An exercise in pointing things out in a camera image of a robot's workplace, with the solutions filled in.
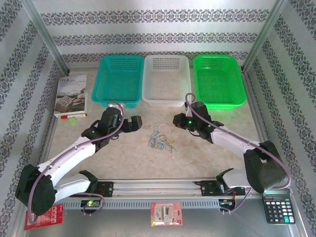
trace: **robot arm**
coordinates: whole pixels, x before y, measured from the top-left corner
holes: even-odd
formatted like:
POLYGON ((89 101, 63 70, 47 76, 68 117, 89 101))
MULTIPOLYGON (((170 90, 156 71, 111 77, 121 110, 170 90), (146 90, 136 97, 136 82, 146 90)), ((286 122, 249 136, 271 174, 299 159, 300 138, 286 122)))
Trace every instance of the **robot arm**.
MULTIPOLYGON (((222 123, 211 120, 211 116, 208 114, 203 102, 194 102, 191 104, 191 107, 204 119, 228 130, 222 123)), ((233 135, 207 124, 195 114, 192 116, 178 114, 174 116, 173 123, 176 127, 189 130, 190 133, 196 131, 202 139, 225 147, 244 159, 244 169, 229 169, 217 176, 218 182, 224 185, 223 191, 234 187, 252 187, 256 192, 264 193, 266 190, 286 180, 286 173, 283 168, 268 155, 249 143, 242 142, 233 135)), ((246 140, 260 146, 281 160, 272 142, 259 143, 249 139, 246 140)))
POLYGON ((95 121, 90 128, 86 129, 70 147, 62 153, 38 166, 26 165, 21 173, 15 196, 24 205, 28 205, 31 188, 37 177, 67 150, 75 147, 74 150, 60 158, 45 175, 39 180, 32 199, 32 211, 38 216, 43 215, 51 206, 60 199, 76 193, 94 193, 98 179, 86 170, 70 178, 63 178, 72 168, 84 159, 92 156, 101 148, 106 146, 110 139, 118 138, 121 132, 137 131, 142 126, 140 116, 132 116, 131 122, 128 119, 123 121, 120 130, 113 136, 98 140, 92 143, 89 141, 95 138, 104 137, 117 129, 121 123, 121 112, 115 107, 107 107, 100 120, 95 121), (87 142, 77 149, 77 145, 87 142))

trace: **teal basket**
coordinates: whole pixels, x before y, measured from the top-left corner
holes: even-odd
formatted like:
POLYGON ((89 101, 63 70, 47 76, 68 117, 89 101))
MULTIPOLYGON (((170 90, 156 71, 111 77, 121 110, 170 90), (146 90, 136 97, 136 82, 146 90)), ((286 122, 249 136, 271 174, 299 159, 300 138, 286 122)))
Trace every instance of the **teal basket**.
POLYGON ((103 106, 115 100, 135 107, 141 98, 144 58, 109 55, 101 58, 92 101, 103 106))
POLYGON ((246 101, 238 63, 229 55, 204 54, 193 60, 197 99, 208 109, 232 109, 246 101))

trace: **black calculator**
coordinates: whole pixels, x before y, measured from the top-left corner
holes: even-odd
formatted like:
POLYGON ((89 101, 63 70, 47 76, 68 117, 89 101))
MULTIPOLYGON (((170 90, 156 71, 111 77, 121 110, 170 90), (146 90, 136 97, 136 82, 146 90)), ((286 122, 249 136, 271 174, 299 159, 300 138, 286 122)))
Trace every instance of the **black calculator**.
POLYGON ((290 190, 268 190, 262 196, 267 222, 269 224, 295 224, 290 190))

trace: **patterned wallpaper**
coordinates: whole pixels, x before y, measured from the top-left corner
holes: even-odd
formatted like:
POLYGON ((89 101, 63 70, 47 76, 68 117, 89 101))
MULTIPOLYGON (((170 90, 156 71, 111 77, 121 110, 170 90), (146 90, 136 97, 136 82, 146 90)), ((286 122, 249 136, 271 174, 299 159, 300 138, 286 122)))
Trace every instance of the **patterned wallpaper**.
POLYGON ((247 72, 309 236, 316 236, 315 16, 314 1, 289 1, 247 72))
POLYGON ((275 0, 34 1, 70 68, 107 54, 229 54, 242 65, 275 0))
POLYGON ((18 0, 0 0, 0 237, 16 217, 22 168, 37 164, 60 76, 46 44, 18 0))

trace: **basket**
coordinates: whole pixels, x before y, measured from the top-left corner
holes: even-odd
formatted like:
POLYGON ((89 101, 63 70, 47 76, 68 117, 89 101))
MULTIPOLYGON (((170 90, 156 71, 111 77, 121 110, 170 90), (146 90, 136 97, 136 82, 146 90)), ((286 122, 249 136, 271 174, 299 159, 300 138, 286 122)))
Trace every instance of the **basket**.
POLYGON ((92 101, 103 106, 115 100, 135 107, 141 97, 144 59, 141 56, 103 56, 95 81, 92 101))
POLYGON ((150 106, 180 107, 191 92, 189 60, 178 55, 145 58, 142 98, 150 106))
POLYGON ((246 101, 238 63, 229 55, 198 55, 193 60, 197 99, 208 109, 232 109, 246 101))

